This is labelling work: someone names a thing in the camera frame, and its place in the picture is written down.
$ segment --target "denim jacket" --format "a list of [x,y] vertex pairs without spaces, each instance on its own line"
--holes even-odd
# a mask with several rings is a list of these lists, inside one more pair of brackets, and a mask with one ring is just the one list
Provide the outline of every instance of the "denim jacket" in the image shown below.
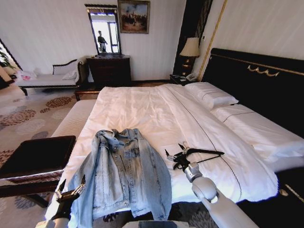
[[138,129],[112,131],[96,133],[69,182],[68,189],[75,189],[85,174],[85,191],[72,206],[78,227],[92,227],[93,219],[127,207],[134,217],[151,211],[155,220],[166,220],[172,193],[163,159]]

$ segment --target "wooden dresser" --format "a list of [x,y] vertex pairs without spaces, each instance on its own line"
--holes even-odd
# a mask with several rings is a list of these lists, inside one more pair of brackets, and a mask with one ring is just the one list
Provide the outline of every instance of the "wooden dresser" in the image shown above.
[[131,83],[130,56],[107,55],[87,58],[97,86],[129,86]]

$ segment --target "patterned carpet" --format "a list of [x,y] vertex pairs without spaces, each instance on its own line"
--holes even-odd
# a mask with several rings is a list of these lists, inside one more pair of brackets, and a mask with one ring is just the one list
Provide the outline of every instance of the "patterned carpet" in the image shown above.
[[[0,90],[0,166],[21,142],[50,137],[75,103],[73,89],[28,89],[28,96],[13,84]],[[35,227],[44,214],[45,209],[23,197],[0,198],[2,228]]]
[[[158,86],[140,84],[137,86]],[[28,89],[28,96],[15,85],[0,90],[0,166],[25,140],[50,137],[76,103],[74,90]],[[84,95],[81,99],[96,99]],[[51,194],[41,194],[49,199]],[[46,209],[23,197],[0,198],[0,227],[32,228],[44,220]],[[197,228],[217,227],[206,208],[200,203],[172,205],[170,220],[186,221]],[[104,216],[94,221],[94,227],[119,228],[126,222],[152,220],[152,214],[133,218],[129,211]]]

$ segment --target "white duvet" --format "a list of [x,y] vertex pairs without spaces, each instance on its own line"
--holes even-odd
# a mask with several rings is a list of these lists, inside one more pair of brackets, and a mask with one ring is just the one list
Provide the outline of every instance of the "white duvet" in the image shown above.
[[[244,199],[259,201],[276,195],[277,178],[255,155],[253,148],[223,125],[216,117],[198,104],[180,85],[158,87],[105,87],[72,151],[63,172],[69,181],[91,151],[91,141],[99,130],[138,128],[163,157],[172,184],[172,203],[198,202],[191,183],[181,170],[173,170],[165,150],[173,155],[180,152],[177,143],[191,148],[222,151],[221,158],[199,164],[205,177],[214,181],[218,189],[234,202]],[[211,157],[192,154],[189,161]],[[58,207],[53,199],[46,217],[52,217]]]

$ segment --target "painting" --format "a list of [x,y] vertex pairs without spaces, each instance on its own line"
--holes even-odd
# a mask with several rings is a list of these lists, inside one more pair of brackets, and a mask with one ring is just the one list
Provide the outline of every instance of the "painting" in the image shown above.
[[118,1],[120,32],[149,33],[149,1]]

